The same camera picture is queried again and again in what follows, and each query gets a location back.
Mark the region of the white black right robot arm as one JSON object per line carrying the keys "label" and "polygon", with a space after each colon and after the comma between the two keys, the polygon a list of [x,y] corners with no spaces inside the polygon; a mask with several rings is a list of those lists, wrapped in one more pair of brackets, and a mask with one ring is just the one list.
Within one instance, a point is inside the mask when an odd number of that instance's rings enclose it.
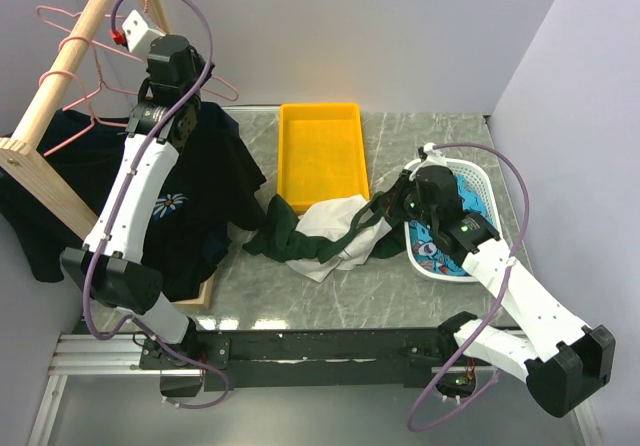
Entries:
{"label": "white black right robot arm", "polygon": [[515,320],[522,336],[462,312],[439,327],[439,356],[480,359],[525,383],[544,411],[562,417],[608,384],[616,341],[554,298],[512,255],[485,214],[465,206],[446,165],[407,164],[388,192],[390,218],[405,224],[408,255],[434,274],[464,271]]}

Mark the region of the yellow plastic tray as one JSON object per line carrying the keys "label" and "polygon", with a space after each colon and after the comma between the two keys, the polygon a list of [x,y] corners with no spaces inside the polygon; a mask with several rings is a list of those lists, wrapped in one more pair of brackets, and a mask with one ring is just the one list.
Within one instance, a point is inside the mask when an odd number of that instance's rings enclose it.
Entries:
{"label": "yellow plastic tray", "polygon": [[325,200],[370,197],[358,104],[280,106],[277,194],[298,214]]}

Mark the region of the green and white t shirt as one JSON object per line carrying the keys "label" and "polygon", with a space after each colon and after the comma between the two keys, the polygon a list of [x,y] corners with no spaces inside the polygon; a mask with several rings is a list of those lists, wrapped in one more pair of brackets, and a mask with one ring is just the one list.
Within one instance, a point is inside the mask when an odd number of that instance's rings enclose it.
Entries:
{"label": "green and white t shirt", "polygon": [[320,283],[334,270],[352,270],[369,258],[388,259],[405,251],[403,223],[389,217],[388,205],[382,192],[369,200],[357,194],[318,202],[299,216],[275,195],[266,223],[243,249]]}

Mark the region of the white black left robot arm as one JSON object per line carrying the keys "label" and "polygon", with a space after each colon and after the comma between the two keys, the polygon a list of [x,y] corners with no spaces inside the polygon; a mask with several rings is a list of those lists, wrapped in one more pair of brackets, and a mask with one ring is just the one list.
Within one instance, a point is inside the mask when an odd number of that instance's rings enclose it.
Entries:
{"label": "white black left robot arm", "polygon": [[159,271],[141,263],[148,223],[160,190],[197,125],[200,87],[213,65],[177,35],[153,40],[147,76],[126,128],[124,153],[103,210],[81,248],[67,248],[61,264],[82,291],[83,314],[93,300],[121,311],[164,343],[163,355],[175,367],[192,365],[199,354],[189,319],[166,298]]}

